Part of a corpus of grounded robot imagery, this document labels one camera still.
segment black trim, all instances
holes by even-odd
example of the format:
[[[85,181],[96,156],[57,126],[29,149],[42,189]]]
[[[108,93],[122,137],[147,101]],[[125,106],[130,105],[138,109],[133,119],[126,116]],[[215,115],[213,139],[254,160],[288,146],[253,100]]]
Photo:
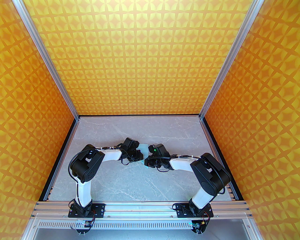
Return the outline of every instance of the black trim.
[[[189,114],[120,114],[120,115],[79,115],[79,117],[116,117],[116,116],[178,116],[178,115],[199,115],[197,113],[189,113]]]
[[[62,144],[62,147],[61,147],[61,149],[60,149],[60,151],[59,151],[59,153],[58,153],[58,156],[57,156],[56,161],[55,161],[55,163],[54,163],[54,165],[53,165],[53,168],[52,168],[52,170],[51,170],[51,172],[50,172],[50,174],[49,174],[49,177],[48,177],[48,179],[47,179],[47,181],[46,181],[46,184],[45,184],[45,186],[44,186],[44,189],[42,190],[42,193],[41,193],[40,198],[39,198],[39,201],[40,201],[40,202],[41,202],[41,201],[46,201],[46,200],[44,200],[44,199],[48,197],[48,196],[46,196],[46,193],[47,193],[47,191],[48,191],[48,189],[49,189],[49,187],[50,187],[50,183],[51,183],[51,181],[52,181],[52,178],[53,178],[54,173],[55,173],[55,171],[56,171],[56,168],[57,168],[57,166],[58,166],[59,160],[60,160],[60,158],[61,158],[61,156],[62,156],[62,153],[63,153],[63,151],[64,151],[64,149],[65,149],[65,147],[66,147],[66,145],[67,145],[67,142],[68,142],[68,140],[69,140],[69,138],[70,138],[70,135],[71,135],[72,130],[73,130],[74,126],[75,126],[75,123],[76,123],[76,120],[74,119],[73,122],[72,122],[72,124],[71,124],[71,127],[70,127],[70,129],[69,129],[69,132],[68,132],[68,134],[67,134],[67,136],[66,136],[66,138],[65,138],[65,140],[64,140],[64,143]]]
[[[234,188],[234,190],[235,190],[235,192],[236,192],[236,195],[237,195],[237,197],[238,197],[237,200],[243,201],[244,198],[243,198],[243,196],[242,196],[242,194],[241,194],[241,192],[240,192],[240,190],[239,190],[239,188],[238,188],[238,185],[236,184],[236,181],[234,180],[234,177],[232,176],[232,173],[231,173],[231,171],[230,171],[230,169],[229,169],[229,167],[228,167],[228,164],[227,164],[227,162],[226,162],[226,160],[225,160],[225,158],[224,158],[224,156],[223,156],[223,154],[222,154],[222,152],[221,152],[221,149],[220,149],[220,147],[219,147],[219,145],[218,145],[218,143],[217,143],[217,141],[216,141],[214,135],[212,134],[212,131],[211,131],[211,129],[210,129],[210,127],[209,127],[209,125],[208,125],[208,123],[207,123],[205,117],[203,118],[203,122],[204,122],[204,124],[205,124],[205,126],[206,126],[206,128],[207,128],[207,131],[208,131],[208,133],[209,133],[209,135],[210,135],[210,137],[211,137],[211,139],[212,139],[212,141],[213,141],[213,143],[214,143],[214,146],[215,146],[215,148],[216,148],[216,150],[217,150],[217,152],[218,152],[218,154],[219,154],[219,156],[220,156],[220,158],[221,158],[221,161],[222,161],[222,163],[223,163],[225,169],[226,169],[226,170],[229,172],[229,174],[231,175],[231,184],[232,184],[232,186],[233,186],[233,188]]]

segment orange patterned wall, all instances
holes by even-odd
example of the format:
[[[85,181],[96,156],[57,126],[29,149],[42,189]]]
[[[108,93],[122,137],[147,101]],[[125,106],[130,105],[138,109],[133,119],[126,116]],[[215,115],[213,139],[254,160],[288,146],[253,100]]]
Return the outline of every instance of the orange patterned wall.
[[[73,116],[10,0],[0,36],[0,238],[20,239]]]
[[[206,119],[265,239],[300,239],[300,1],[265,1]]]
[[[251,1],[25,4],[79,114],[197,114]]]

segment yellow geometric wallpaper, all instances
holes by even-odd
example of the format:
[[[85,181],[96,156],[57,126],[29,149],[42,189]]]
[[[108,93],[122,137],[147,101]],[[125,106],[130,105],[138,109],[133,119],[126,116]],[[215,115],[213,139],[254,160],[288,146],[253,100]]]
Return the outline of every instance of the yellow geometric wallpaper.
[[[300,1],[265,1],[206,119],[265,239],[300,239]]]
[[[199,113],[252,0],[25,0],[80,115]]]
[[[20,239],[73,116],[10,0],[0,36],[0,238]]]

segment black mounting plate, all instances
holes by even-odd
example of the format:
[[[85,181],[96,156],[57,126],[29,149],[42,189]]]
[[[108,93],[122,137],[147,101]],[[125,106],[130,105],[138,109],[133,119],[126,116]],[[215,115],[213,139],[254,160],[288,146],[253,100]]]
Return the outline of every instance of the black mounting plate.
[[[105,212],[105,204],[104,203],[93,203],[91,207],[91,211],[95,211],[95,218],[103,218]],[[93,214],[91,213],[88,217],[84,217],[83,214],[78,211],[74,204],[71,204],[69,214],[69,218],[92,218]]]
[[[212,207],[209,203],[203,208],[201,213],[198,214],[197,216],[193,216],[189,209],[190,209],[190,205],[188,203],[175,203],[173,206],[173,210],[176,211],[178,218],[201,218],[203,216],[205,218],[207,217],[212,218],[214,216],[212,212]]]

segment gray marble surface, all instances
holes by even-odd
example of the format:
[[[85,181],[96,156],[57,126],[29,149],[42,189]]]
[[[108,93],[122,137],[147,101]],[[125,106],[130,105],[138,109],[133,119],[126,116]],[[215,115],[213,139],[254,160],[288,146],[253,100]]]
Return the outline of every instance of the gray marble surface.
[[[170,154],[211,153],[196,115],[81,117],[49,200],[69,201],[75,197],[75,182],[69,177],[67,167],[85,145],[114,146],[126,137],[140,143],[162,143]],[[158,172],[147,169],[141,162],[124,166],[120,161],[107,161],[92,180],[91,195],[97,201],[188,201],[199,186],[191,172]],[[215,200],[231,199],[226,190]]]

